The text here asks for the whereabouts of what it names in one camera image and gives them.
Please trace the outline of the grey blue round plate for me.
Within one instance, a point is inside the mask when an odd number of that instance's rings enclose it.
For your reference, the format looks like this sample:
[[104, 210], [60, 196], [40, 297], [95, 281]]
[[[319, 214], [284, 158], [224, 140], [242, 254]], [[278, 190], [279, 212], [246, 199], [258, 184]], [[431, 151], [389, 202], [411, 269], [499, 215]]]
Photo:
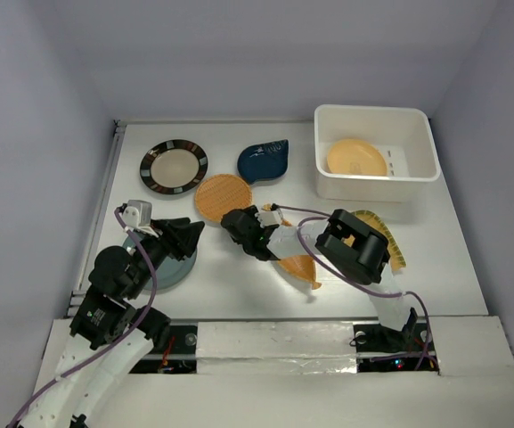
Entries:
[[[122, 246], [131, 254], [137, 252], [134, 241], [128, 236]], [[156, 293], [167, 292], [168, 290], [178, 286], [179, 283], [181, 283], [191, 273], [196, 259], [197, 250], [190, 258], [183, 260], [166, 258], [156, 271], [158, 280]], [[151, 293], [151, 288], [152, 280], [150, 279], [144, 286], [142, 294]]]

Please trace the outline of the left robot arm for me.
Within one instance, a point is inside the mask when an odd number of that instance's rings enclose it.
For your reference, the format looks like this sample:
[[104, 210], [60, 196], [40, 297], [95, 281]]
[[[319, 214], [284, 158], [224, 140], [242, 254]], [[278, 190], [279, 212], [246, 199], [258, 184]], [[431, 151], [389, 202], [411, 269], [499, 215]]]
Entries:
[[137, 309], [130, 301], [146, 284], [158, 285], [156, 270], [166, 259], [194, 255], [205, 225], [188, 218], [132, 220], [129, 210], [123, 205], [115, 217], [134, 250], [111, 246], [96, 256], [53, 379], [23, 405], [12, 427], [95, 426], [131, 369], [167, 346], [170, 318], [150, 303]]

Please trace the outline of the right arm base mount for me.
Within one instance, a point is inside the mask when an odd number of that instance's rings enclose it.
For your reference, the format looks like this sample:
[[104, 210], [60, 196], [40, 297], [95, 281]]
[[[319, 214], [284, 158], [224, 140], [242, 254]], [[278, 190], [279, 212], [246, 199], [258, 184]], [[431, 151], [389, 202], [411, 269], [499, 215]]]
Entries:
[[416, 324], [407, 339], [379, 324], [358, 324], [354, 325], [349, 346], [355, 350], [358, 373], [438, 373], [439, 364], [431, 337], [427, 351], [423, 352], [427, 338], [425, 323]]

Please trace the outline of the orange fish shaped plate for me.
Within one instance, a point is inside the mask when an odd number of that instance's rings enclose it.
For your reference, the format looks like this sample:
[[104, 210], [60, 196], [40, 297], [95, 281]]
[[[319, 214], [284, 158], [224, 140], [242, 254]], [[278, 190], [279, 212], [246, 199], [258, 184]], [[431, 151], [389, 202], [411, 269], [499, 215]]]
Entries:
[[[266, 204], [263, 210], [273, 210], [272, 204]], [[308, 283], [312, 290], [322, 284], [316, 278], [314, 259], [308, 255], [298, 240], [296, 228], [283, 218], [280, 230], [273, 236], [272, 253], [279, 258], [279, 266], [291, 276]]]

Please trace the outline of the round yellow plate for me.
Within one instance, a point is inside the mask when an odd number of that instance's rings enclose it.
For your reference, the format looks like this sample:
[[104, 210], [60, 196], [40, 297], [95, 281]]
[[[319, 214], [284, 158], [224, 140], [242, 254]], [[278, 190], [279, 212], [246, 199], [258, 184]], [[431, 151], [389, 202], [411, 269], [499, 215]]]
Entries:
[[382, 154], [361, 139], [341, 139], [327, 154], [328, 170], [332, 174], [384, 177], [388, 167]]

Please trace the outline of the brown rimmed beige plate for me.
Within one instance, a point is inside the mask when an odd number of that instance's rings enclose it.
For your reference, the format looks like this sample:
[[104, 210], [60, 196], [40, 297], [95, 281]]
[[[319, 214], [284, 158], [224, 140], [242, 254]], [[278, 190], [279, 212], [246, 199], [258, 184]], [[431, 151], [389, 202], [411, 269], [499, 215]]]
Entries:
[[155, 193], [178, 195], [201, 183], [208, 171], [208, 156], [196, 143], [172, 139], [152, 147], [139, 168], [143, 184]]

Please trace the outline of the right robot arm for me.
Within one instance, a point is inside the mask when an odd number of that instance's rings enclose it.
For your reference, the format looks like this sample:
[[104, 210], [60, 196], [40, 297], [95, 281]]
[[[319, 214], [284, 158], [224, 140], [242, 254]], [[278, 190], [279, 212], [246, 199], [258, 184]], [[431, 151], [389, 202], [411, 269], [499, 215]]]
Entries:
[[262, 261], [307, 255], [338, 279], [364, 292], [376, 310], [383, 342], [400, 350], [414, 337], [415, 309], [407, 292], [396, 283], [391, 269], [389, 240], [354, 214], [338, 209], [331, 214], [309, 210], [312, 215], [298, 225], [283, 223], [288, 207], [273, 204], [234, 209], [220, 225], [244, 252]]

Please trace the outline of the yellow green woven tray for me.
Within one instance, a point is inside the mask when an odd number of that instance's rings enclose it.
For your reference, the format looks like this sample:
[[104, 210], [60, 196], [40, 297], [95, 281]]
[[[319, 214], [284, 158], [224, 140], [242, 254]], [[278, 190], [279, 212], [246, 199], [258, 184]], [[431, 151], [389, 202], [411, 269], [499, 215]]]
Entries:
[[370, 210], [356, 210], [352, 214], [366, 223], [368, 226], [376, 229], [388, 239], [388, 252], [390, 255], [389, 264], [393, 273], [398, 273], [401, 269], [406, 267], [406, 260], [402, 254], [396, 239], [391, 234], [388, 226], [384, 223], [382, 218]]

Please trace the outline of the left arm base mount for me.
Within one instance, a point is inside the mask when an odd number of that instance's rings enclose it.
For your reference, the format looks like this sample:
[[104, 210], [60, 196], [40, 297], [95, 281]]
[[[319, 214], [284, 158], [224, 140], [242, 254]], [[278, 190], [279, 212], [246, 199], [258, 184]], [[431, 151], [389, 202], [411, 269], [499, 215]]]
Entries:
[[171, 325], [167, 342], [138, 361], [134, 375], [190, 375], [197, 372], [197, 324]]

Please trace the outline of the dark blue leaf dish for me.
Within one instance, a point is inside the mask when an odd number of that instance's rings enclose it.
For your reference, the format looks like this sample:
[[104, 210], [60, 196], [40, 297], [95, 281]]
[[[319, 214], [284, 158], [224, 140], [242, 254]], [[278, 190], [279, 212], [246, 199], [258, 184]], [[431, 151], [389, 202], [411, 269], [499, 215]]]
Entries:
[[239, 176], [249, 185], [282, 177], [289, 166], [289, 140], [282, 139], [245, 148], [237, 160]]

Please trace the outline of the round orange woven plate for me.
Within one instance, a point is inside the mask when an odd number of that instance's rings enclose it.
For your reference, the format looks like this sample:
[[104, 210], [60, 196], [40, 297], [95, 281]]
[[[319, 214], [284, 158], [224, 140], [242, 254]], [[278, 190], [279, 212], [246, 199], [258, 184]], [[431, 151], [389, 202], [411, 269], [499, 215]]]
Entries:
[[249, 185], [231, 174], [214, 175], [202, 182], [194, 195], [194, 205], [206, 220], [219, 223], [231, 210], [246, 209], [253, 197]]

